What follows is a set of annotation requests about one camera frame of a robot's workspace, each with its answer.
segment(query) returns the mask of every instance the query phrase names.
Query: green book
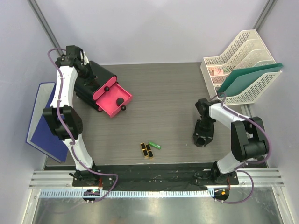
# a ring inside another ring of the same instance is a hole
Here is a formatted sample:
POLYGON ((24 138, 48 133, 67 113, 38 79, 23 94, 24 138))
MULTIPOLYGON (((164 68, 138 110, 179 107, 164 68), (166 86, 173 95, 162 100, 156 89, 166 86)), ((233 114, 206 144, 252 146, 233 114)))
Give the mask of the green book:
POLYGON ((254 81, 256 81, 260 76, 262 76, 266 72, 276 72, 279 71, 283 65, 281 63, 277 64, 269 64, 259 67, 253 68, 245 68, 245 69, 236 69, 233 70, 227 79, 223 82, 217 93, 225 92, 226 94, 230 94, 230 96, 235 96, 245 90, 248 86, 250 86, 254 81), (242 77, 237 80, 228 92, 226 92, 227 88, 238 78, 242 77))

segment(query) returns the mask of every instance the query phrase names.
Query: white file organizer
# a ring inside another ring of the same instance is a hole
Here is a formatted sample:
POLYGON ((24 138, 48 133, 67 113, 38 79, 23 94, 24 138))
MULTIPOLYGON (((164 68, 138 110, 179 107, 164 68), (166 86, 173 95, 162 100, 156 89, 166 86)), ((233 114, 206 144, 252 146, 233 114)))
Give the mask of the white file organizer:
MULTIPOLYGON (((210 97, 216 96, 218 89, 233 69, 243 69, 276 63, 256 30, 240 32, 220 56, 204 57, 201 71, 210 97), (222 69, 223 76, 211 76, 213 69, 222 69)), ((281 74, 268 72, 237 96, 227 97, 227 105, 252 104, 281 74)))

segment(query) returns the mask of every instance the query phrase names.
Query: gray table surface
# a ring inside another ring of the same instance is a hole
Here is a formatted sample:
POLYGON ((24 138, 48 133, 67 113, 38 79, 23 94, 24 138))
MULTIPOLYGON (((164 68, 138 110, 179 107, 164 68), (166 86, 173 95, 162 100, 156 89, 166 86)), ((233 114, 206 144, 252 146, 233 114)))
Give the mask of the gray table surface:
MULTIPOLYGON (((215 123, 214 140, 197 148, 192 134, 199 113, 195 103, 209 98, 199 63, 163 63, 104 66, 118 76, 133 95, 126 111, 110 118, 74 96, 74 109, 83 120, 83 140, 96 165, 213 162, 230 151, 230 131, 215 123), (145 159, 140 143, 153 141, 154 158, 145 159)), ((240 111, 240 106, 233 109, 240 111)), ((48 159, 47 165, 74 165, 48 159)))

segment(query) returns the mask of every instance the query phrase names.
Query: purple cable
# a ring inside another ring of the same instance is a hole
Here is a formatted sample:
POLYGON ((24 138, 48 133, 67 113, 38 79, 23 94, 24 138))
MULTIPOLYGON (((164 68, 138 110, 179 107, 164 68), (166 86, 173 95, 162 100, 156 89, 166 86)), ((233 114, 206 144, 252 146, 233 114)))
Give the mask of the purple cable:
POLYGON ((104 196, 102 196, 102 197, 94 200, 94 202, 99 202, 99 201, 103 200, 113 190, 113 188, 116 186, 116 183, 118 181, 118 175, 117 174, 104 174, 104 173, 95 172, 95 171, 91 170, 90 168, 88 168, 86 165, 84 165, 81 162, 81 160, 79 160, 79 158, 77 157, 77 155, 75 154, 75 151, 74 151, 74 148, 73 148, 73 145, 75 144, 75 138, 72 135, 71 131, 69 130, 68 126, 63 121, 63 119, 62 119, 62 117, 60 115, 60 111, 59 111, 60 98, 61 98, 61 93, 62 93, 62 87, 63 87, 63 83, 64 83, 64 78, 63 78, 61 70, 58 68, 58 66, 55 64, 55 62, 52 60, 52 58, 50 56, 50 53, 52 51, 54 51, 54 50, 64 50, 65 51, 65 49, 62 49, 62 48, 53 48, 53 49, 51 49, 51 50, 48 51, 48 57, 49 57, 51 63, 55 66, 56 70, 59 72, 59 75, 60 75, 60 89, 59 89, 58 100, 57 100, 57 116, 58 116, 58 119, 59 119, 60 123, 66 129, 66 132, 69 134, 69 136, 70 136, 70 138, 72 140, 72 142, 70 143, 70 145, 71 145, 71 152, 72 152, 74 158, 77 160, 77 162, 79 162, 79 164, 81 166, 83 166, 86 170, 88 170, 89 172, 91 172, 93 174, 96 174, 96 175, 101 175, 101 176, 115 176, 116 177, 116 179, 115 179, 112 187, 110 188, 110 190, 104 196))
POLYGON ((263 162, 266 162, 266 161, 269 159, 269 157, 271 156, 271 153, 272 153, 272 143, 271 143, 270 138, 269 138, 269 136, 267 135, 267 133, 266 133, 266 132, 265 132, 265 131, 264 131, 264 130, 263 130, 263 129, 256 123, 256 122, 250 120, 249 118, 243 116, 242 114, 239 114, 239 113, 235 112, 234 110, 232 110, 232 109, 228 108, 227 106, 225 106, 225 105, 224 105, 224 102, 225 102, 225 99, 226 99, 226 97, 227 97, 225 93, 220 93, 220 94, 218 94, 218 95, 212 97, 211 100, 213 100, 215 97, 217 97, 217 96, 221 96, 221 95, 224 95, 224 98, 223 98, 223 100, 221 101, 221 106, 222 106, 222 108, 223 108, 224 110, 230 112, 231 114, 233 114, 233 115, 235 115, 235 116, 238 116, 239 118, 242 118, 242 119, 248 121, 249 123, 251 123, 252 125, 254 125, 255 127, 257 127, 257 129, 260 130, 260 131, 263 133, 263 135, 266 137, 266 140, 267 140, 267 142, 268 142, 268 145, 269 145, 268 154, 267 154, 262 160, 259 160, 259 161, 247 161, 247 163, 251 163, 251 164, 261 164, 261 163, 263 163, 263 162))
POLYGON ((240 203, 243 203, 243 202, 247 201, 247 200, 252 196, 252 194, 253 194, 253 190, 254 190, 254 183, 253 183, 253 179, 252 179, 252 177, 250 176, 249 173, 247 173, 247 172, 244 171, 244 170, 237 170, 237 172, 245 173, 245 174, 250 178, 250 180, 251 180, 251 184, 252 184, 252 188, 251 188, 251 192, 250 192, 250 194, 249 194, 246 198, 244 198, 243 200, 240 200, 240 201, 238 201, 238 202, 226 202, 226 201, 223 201, 223 202, 222 202, 222 200, 217 199, 218 202, 221 202, 221 203, 224 203, 224 204, 240 204, 240 203))

